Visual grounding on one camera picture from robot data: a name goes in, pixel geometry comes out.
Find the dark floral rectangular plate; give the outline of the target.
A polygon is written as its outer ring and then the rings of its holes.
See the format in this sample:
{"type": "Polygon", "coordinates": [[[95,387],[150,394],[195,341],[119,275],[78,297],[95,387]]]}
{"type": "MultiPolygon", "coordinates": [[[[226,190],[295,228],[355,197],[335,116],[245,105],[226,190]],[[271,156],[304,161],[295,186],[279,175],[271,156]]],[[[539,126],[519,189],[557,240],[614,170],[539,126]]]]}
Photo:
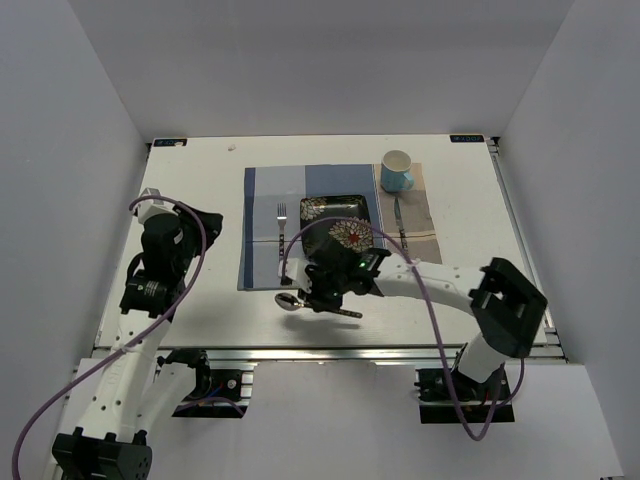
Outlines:
{"type": "Polygon", "coordinates": [[[349,257],[374,246],[366,198],[363,195],[307,197],[300,201],[300,227],[313,224],[301,235],[304,255],[317,263],[349,257]]]}

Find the metal spoon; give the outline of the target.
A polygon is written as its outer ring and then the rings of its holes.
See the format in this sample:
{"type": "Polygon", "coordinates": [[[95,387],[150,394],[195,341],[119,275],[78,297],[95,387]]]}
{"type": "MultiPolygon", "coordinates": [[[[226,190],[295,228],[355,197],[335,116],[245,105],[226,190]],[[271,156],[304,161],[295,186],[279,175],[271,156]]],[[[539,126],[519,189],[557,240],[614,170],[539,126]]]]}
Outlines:
{"type": "Polygon", "coordinates": [[[356,311],[345,310],[342,308],[326,308],[305,302],[295,295],[287,292],[277,293],[274,297],[276,304],[285,311],[293,312],[301,309],[312,310],[315,313],[328,312],[350,318],[361,319],[363,314],[356,311]]]}

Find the metal fork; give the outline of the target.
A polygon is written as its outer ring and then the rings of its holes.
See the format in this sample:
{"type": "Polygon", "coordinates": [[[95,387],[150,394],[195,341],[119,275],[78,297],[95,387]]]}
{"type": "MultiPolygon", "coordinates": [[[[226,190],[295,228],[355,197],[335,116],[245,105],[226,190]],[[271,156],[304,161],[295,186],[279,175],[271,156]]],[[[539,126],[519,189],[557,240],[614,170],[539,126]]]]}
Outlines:
{"type": "Polygon", "coordinates": [[[286,247],[287,210],[285,202],[280,202],[277,204],[277,223],[279,229],[279,263],[282,263],[286,247]]]}

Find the metal table knife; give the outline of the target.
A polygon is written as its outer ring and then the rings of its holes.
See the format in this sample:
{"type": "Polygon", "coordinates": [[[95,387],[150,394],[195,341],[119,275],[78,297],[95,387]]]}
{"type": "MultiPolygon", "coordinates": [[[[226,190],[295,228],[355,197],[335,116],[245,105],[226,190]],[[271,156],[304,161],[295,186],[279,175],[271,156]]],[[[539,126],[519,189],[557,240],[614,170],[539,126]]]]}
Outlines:
{"type": "Polygon", "coordinates": [[[403,223],[398,195],[394,196],[394,217],[395,217],[396,226],[399,232],[399,238],[400,238],[402,250],[406,255],[409,255],[408,242],[407,242],[406,232],[404,229],[404,223],[403,223]]]}

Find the light blue mug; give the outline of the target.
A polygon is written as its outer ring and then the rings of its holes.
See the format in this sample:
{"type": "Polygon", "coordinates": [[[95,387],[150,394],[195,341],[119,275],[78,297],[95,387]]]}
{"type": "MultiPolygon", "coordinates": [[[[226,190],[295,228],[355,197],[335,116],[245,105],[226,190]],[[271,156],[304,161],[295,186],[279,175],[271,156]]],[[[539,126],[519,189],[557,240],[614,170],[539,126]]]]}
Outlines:
{"type": "Polygon", "coordinates": [[[387,152],[381,161],[380,184],[388,193],[399,193],[411,190],[414,177],[410,173],[411,157],[401,150],[387,152]]]}

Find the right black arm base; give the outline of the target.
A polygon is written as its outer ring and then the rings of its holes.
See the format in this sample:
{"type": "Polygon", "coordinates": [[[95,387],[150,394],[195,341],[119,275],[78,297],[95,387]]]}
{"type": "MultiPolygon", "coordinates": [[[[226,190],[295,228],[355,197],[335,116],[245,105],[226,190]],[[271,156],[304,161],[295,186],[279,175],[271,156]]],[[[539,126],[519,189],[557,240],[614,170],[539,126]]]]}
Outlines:
{"type": "MultiPolygon", "coordinates": [[[[441,368],[424,368],[416,371],[414,382],[422,424],[457,424],[459,418],[454,402],[445,383],[441,368]]],[[[494,371],[484,383],[476,383],[453,373],[453,385],[461,411],[469,424],[480,425],[486,421],[494,396],[497,395],[493,423],[514,423],[511,405],[512,392],[504,371],[494,371]]]]}

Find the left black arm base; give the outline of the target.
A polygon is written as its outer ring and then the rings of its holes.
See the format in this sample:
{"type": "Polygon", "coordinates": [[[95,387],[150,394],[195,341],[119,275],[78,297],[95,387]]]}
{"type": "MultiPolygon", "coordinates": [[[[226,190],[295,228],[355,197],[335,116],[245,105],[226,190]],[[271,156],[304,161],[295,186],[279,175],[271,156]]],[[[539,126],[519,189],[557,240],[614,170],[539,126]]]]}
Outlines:
{"type": "Polygon", "coordinates": [[[217,368],[210,365],[203,349],[175,349],[156,360],[156,375],[165,365],[187,365],[195,376],[195,387],[176,407],[177,418],[242,418],[248,406],[241,393],[244,372],[237,368],[217,368]]]}

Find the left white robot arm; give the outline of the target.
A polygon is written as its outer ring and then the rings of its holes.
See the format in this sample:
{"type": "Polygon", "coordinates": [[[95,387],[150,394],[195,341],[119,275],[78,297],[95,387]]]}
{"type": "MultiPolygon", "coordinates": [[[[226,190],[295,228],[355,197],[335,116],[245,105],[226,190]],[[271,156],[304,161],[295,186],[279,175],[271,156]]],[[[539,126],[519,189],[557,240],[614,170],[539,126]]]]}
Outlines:
{"type": "Polygon", "coordinates": [[[95,393],[70,434],[60,433],[52,455],[66,479],[145,479],[151,433],[185,401],[213,390],[207,354],[177,349],[158,358],[178,305],[223,227],[219,213],[167,201],[146,189],[132,208],[143,231],[130,261],[110,355],[99,365],[95,393]]]}

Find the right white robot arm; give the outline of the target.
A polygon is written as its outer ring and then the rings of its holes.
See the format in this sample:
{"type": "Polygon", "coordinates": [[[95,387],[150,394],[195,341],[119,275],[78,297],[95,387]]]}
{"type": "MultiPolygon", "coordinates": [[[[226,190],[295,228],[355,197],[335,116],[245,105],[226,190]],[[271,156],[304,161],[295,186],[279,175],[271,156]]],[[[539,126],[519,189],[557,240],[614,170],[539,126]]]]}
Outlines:
{"type": "Polygon", "coordinates": [[[370,248],[340,248],[314,260],[281,258],[278,275],[297,290],[281,300],[285,309],[348,315],[347,293],[421,299],[475,318],[480,329],[459,354],[451,374],[453,390],[472,399],[509,359],[525,359],[547,309],[546,297],[509,260],[495,257],[483,267],[463,268],[370,248]]]}

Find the left blue table label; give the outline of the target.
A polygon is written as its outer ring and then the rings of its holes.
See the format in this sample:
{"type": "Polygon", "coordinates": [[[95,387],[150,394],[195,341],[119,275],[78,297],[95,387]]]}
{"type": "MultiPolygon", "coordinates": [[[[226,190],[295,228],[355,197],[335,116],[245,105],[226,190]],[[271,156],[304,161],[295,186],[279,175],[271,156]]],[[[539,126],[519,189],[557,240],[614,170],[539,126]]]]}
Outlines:
{"type": "Polygon", "coordinates": [[[153,141],[152,146],[154,148],[166,148],[166,147],[184,147],[187,145],[188,140],[186,138],[157,138],[153,141]]]}

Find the blue table label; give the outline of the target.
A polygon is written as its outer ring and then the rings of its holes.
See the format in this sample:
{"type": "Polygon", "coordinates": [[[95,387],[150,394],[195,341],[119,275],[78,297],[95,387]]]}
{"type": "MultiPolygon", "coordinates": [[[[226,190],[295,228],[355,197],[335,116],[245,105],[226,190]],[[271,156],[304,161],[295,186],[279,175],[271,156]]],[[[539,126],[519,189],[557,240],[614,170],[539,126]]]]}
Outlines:
{"type": "Polygon", "coordinates": [[[449,139],[452,143],[484,143],[483,135],[479,134],[451,134],[449,139]]]}
{"type": "Polygon", "coordinates": [[[166,148],[166,147],[184,147],[187,145],[188,140],[186,138],[157,138],[153,141],[152,146],[154,148],[166,148]]]}

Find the right blue table label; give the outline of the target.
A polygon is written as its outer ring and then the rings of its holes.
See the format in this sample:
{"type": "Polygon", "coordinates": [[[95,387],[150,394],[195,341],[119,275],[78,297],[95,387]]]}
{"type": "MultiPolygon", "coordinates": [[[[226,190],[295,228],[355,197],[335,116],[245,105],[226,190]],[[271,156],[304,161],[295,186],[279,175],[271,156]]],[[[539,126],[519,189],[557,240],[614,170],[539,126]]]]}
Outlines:
{"type": "Polygon", "coordinates": [[[449,139],[452,143],[484,143],[483,135],[479,134],[451,134],[449,139]]]}

